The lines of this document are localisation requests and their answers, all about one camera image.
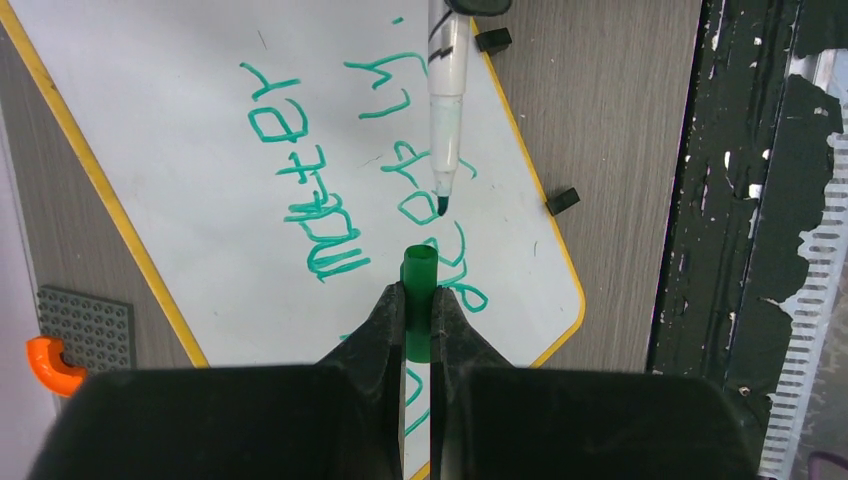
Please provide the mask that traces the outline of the green whiteboard marker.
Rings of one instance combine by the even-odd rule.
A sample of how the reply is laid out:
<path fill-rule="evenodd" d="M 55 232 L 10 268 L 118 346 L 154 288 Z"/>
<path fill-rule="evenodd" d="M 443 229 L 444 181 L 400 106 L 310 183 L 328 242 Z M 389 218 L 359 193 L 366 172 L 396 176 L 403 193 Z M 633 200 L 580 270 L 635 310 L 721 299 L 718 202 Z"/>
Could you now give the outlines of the green whiteboard marker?
<path fill-rule="evenodd" d="M 466 92 L 471 18 L 446 1 L 428 3 L 428 92 L 430 162 L 437 214 L 448 210 L 460 160 L 463 97 Z"/>

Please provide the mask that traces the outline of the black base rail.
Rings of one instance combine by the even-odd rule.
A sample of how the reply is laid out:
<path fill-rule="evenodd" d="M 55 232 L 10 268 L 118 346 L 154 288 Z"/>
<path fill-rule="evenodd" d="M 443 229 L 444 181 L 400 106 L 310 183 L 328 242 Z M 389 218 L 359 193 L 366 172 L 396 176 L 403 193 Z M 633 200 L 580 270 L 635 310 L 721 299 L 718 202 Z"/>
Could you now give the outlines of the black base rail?
<path fill-rule="evenodd" d="M 721 389 L 762 451 L 827 211 L 838 101 L 798 74 L 847 45 L 843 1 L 707 1 L 696 35 L 646 368 Z"/>

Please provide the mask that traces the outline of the green marker cap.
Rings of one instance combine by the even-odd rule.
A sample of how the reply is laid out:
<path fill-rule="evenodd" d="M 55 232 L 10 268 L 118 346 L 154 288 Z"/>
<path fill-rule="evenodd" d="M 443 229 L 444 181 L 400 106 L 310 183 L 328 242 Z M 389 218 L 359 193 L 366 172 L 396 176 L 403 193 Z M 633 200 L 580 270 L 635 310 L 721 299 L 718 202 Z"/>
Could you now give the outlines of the green marker cap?
<path fill-rule="evenodd" d="M 400 280 L 404 290 L 406 357 L 418 364 L 430 362 L 431 314 L 437 289 L 438 252 L 418 244 L 404 252 Z"/>

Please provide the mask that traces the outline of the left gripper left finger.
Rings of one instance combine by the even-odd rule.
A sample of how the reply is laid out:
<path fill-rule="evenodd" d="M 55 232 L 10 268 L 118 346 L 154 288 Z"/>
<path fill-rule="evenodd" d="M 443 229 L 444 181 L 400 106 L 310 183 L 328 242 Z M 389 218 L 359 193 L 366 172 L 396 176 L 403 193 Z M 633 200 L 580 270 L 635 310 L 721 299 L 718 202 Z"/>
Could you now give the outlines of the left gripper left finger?
<path fill-rule="evenodd" d="M 33 479 L 399 479 L 404 307 L 388 285 L 318 362 L 125 370 L 82 383 Z"/>

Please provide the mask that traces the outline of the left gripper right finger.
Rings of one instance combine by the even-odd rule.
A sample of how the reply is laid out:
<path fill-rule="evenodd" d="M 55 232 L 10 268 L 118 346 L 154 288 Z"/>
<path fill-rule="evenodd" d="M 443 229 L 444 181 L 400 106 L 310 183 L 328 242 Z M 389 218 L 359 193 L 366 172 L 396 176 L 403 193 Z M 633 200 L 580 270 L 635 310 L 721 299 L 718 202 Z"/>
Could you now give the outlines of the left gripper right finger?
<path fill-rule="evenodd" d="M 753 479 L 721 392 L 694 378 L 520 368 L 467 321 L 432 306 L 434 479 Z"/>

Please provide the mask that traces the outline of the grey lego baseplate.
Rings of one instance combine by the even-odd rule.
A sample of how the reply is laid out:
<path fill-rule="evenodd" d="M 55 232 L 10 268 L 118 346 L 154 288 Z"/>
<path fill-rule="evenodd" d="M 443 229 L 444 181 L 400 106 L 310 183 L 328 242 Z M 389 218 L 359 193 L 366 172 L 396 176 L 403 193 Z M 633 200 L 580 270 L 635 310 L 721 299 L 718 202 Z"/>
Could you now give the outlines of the grey lego baseplate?
<path fill-rule="evenodd" d="M 40 333 L 63 342 L 66 364 L 91 374 L 137 366 L 132 305 L 43 285 L 36 308 Z"/>

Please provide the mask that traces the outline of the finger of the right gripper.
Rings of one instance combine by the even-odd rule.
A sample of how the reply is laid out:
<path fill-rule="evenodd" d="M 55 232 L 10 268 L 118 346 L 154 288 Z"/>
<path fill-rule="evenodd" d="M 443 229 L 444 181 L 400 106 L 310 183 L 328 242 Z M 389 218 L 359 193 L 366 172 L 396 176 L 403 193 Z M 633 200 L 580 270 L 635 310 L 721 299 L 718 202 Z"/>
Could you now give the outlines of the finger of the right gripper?
<path fill-rule="evenodd" d="M 512 0 L 445 0 L 448 8 L 460 15 L 472 17 L 497 17 L 507 13 Z"/>

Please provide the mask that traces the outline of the yellow framed whiteboard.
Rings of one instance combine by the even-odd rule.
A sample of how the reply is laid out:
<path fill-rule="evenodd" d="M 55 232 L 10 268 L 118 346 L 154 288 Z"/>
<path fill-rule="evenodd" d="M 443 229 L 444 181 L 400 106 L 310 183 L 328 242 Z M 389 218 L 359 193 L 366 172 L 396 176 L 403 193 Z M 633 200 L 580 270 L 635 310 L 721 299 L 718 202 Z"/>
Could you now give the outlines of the yellow framed whiteboard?
<path fill-rule="evenodd" d="M 404 250 L 510 362 L 585 296 L 471 19 L 460 160 L 437 214 L 430 1 L 5 1 L 1 22 L 192 363 L 312 363 Z"/>

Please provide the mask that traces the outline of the orange curved block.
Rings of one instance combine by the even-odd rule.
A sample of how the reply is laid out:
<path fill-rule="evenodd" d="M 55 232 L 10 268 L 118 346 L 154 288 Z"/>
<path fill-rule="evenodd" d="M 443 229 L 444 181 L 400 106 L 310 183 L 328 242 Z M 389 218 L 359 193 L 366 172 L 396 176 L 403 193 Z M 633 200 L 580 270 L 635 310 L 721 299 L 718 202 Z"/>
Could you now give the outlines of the orange curved block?
<path fill-rule="evenodd" d="M 82 385 L 88 371 L 67 364 L 62 357 L 64 342 L 50 336 L 38 336 L 26 342 L 26 355 L 35 378 L 51 393 L 68 398 Z"/>

